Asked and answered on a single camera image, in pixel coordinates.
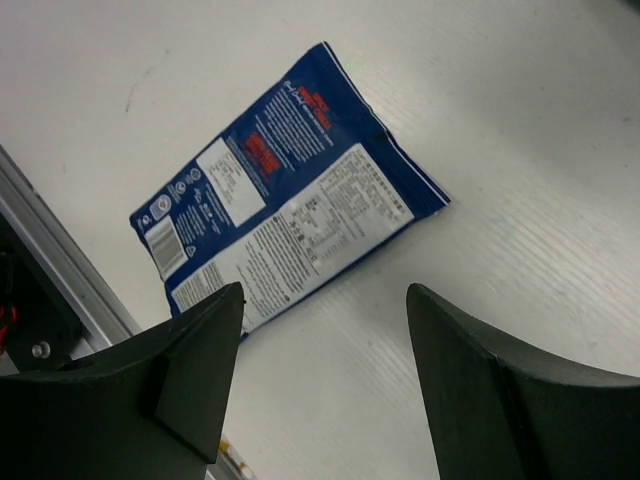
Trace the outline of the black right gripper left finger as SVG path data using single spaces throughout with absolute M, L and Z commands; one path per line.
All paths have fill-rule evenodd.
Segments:
M 54 371 L 1 380 L 5 479 L 202 479 L 241 337 L 232 283 L 178 317 Z

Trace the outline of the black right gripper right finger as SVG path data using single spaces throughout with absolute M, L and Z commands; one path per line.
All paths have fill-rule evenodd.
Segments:
M 535 347 L 421 284 L 406 309 L 441 478 L 638 478 L 638 378 Z

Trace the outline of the blue snack bag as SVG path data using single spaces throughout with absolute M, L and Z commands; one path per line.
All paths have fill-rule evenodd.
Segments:
M 321 42 L 130 224 L 173 316 L 239 283 L 248 335 L 448 203 Z

